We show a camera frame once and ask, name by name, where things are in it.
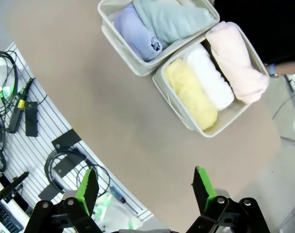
blue towel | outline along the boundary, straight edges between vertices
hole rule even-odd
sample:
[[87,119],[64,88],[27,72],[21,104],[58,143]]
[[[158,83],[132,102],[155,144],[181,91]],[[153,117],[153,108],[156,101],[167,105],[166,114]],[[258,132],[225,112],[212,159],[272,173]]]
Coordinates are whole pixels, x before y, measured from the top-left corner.
[[164,49],[216,22],[205,8],[158,0],[134,0],[133,5],[143,24],[155,33]]
[[132,4],[119,13],[114,23],[120,35],[144,61],[149,62],[161,53],[160,41],[144,26]]

white plastic basket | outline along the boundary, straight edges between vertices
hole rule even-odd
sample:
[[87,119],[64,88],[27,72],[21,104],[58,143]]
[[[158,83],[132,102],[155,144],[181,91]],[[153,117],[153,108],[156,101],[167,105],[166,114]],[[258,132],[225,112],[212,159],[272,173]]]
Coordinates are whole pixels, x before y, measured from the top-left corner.
[[103,18],[103,34],[106,36],[120,57],[124,60],[124,62],[129,66],[129,68],[138,76],[145,76],[153,72],[161,65],[166,57],[199,35],[202,35],[220,21],[219,14],[208,0],[177,0],[181,5],[197,6],[208,9],[210,14],[215,18],[215,22],[211,23],[211,25],[205,27],[203,30],[189,38],[175,41],[164,51],[162,51],[158,57],[150,62],[145,62],[135,52],[133,52],[123,37],[115,29],[113,23],[118,13],[132,1],[133,0],[102,0],[98,5],[98,11]]
[[[249,51],[252,66],[259,72],[265,75],[268,75],[264,64],[260,60],[258,54],[255,52],[250,41],[248,40],[248,38],[245,36],[245,34],[240,28],[239,28],[239,31]],[[196,45],[198,45],[205,39],[206,37],[203,35],[199,37],[198,39],[196,39],[195,41],[193,41],[191,45],[177,51],[163,66],[161,66],[157,70],[157,72],[153,76],[153,81],[157,89],[160,91],[160,93],[164,97],[164,99],[170,105],[170,107],[178,116],[178,118],[181,120],[181,122],[186,126],[186,128],[188,128],[189,130],[196,130],[197,132],[201,133],[205,137],[214,137],[223,129],[225,129],[228,125],[230,125],[230,123],[233,122],[239,115],[241,115],[250,106],[250,104],[245,104],[242,101],[235,99],[230,106],[218,112],[218,118],[216,123],[209,129],[203,131],[198,126],[197,122],[193,119],[193,117],[189,114],[185,105],[181,102],[179,97],[173,91],[170,84],[165,79],[165,75],[164,75],[164,70],[170,63],[172,63],[177,58],[183,58],[183,56],[189,50],[192,50]]]

screw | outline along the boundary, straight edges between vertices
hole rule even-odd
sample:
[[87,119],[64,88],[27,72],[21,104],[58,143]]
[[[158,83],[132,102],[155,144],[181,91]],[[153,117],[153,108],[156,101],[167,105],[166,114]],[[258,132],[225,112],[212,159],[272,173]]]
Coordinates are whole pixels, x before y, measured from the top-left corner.
[[46,209],[48,206],[49,206],[49,203],[48,202],[45,202],[45,203],[42,204],[42,208],[45,208]]
[[244,200],[243,203],[244,203],[246,206],[250,206],[250,205],[251,205],[250,200]]
[[218,198],[217,199],[217,202],[220,203],[220,204],[224,204],[225,203],[225,200],[223,198]]
[[74,201],[73,200],[69,200],[68,201],[68,205],[73,205],[74,204]]

yellow object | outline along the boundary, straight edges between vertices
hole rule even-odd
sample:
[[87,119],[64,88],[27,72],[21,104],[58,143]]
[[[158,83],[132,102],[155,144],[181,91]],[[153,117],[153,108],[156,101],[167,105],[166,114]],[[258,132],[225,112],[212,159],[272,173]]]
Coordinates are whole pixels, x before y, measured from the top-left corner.
[[165,77],[202,130],[211,127],[217,119],[217,110],[186,62],[176,59],[165,68]]
[[25,105],[25,101],[24,100],[20,100],[19,104],[17,105],[18,108],[24,108]]

black shirt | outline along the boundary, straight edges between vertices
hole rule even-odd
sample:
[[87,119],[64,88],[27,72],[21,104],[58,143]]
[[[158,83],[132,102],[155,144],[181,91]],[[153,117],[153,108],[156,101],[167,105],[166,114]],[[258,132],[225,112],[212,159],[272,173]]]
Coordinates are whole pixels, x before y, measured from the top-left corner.
[[215,0],[221,21],[235,22],[264,63],[295,61],[295,0]]

